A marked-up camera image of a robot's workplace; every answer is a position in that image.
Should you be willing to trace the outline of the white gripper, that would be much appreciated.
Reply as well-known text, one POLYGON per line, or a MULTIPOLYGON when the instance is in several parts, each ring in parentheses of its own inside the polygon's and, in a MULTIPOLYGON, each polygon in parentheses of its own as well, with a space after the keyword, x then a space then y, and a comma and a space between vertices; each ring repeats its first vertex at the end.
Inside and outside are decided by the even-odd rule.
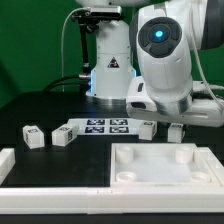
POLYGON ((191 107, 181 114, 163 115, 159 113, 156 104, 147 95, 145 82, 141 76, 131 81, 126 98, 126 110, 129 117, 139 120, 206 127, 224 125, 224 110, 208 97, 194 98, 191 107))

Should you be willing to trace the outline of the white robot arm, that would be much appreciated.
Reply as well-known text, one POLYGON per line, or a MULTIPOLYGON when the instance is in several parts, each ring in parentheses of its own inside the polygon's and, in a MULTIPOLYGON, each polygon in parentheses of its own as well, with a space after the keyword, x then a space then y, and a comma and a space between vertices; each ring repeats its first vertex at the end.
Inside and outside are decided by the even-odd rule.
POLYGON ((224 44, 224 0, 75 0, 97 31, 88 99, 126 103, 129 117, 224 125, 224 100, 192 78, 191 51, 224 44))

